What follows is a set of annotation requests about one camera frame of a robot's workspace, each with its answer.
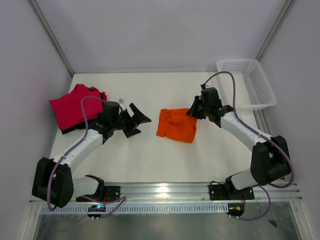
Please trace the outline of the orange t shirt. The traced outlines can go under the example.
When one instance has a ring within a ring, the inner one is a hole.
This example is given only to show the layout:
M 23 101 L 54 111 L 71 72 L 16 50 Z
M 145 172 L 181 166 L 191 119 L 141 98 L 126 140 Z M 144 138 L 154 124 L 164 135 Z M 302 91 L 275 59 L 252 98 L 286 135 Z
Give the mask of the orange t shirt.
M 188 110 L 188 108 L 161 109 L 156 135 L 179 142 L 193 143 L 198 119 L 188 116 Z

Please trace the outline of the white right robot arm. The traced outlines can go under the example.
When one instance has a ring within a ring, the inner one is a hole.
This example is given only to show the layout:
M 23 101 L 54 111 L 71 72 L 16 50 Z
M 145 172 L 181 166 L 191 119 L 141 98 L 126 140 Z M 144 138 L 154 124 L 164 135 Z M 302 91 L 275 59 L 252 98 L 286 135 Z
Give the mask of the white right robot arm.
M 287 141 L 280 135 L 273 137 L 250 126 L 236 114 L 233 107 L 222 104 L 216 88 L 203 88 L 186 114 L 199 120 L 208 119 L 250 150 L 250 167 L 225 179 L 223 188 L 229 199 L 239 198 L 253 186 L 269 185 L 294 174 Z

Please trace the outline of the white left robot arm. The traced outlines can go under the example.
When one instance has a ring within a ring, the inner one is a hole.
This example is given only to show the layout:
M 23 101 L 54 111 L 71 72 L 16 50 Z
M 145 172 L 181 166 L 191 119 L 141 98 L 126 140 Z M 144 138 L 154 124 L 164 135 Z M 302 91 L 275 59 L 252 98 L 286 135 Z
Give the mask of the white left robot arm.
M 115 131 L 123 131 L 130 138 L 141 133 L 139 125 L 151 122 L 133 103 L 129 107 L 132 115 L 118 102 L 105 102 L 102 112 L 85 124 L 84 134 L 73 145 L 53 158 L 43 157 L 38 161 L 31 193 L 46 201 L 49 211 L 65 207 L 72 199 L 106 204 L 103 179 L 90 174 L 73 178 L 73 172 Z

